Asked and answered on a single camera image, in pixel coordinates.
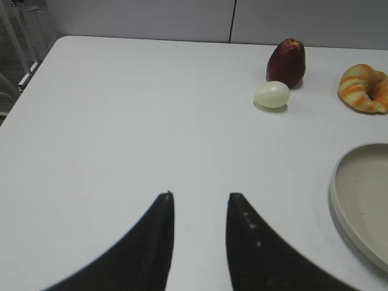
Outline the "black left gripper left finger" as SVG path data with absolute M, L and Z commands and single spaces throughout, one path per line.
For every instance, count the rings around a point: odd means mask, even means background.
M 49 289 L 165 290 L 174 234 L 173 194 L 162 193 L 114 246 Z

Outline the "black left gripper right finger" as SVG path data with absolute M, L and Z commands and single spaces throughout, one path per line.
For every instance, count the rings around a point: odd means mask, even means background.
M 288 245 L 241 193 L 231 193 L 226 253 L 233 290 L 351 290 Z

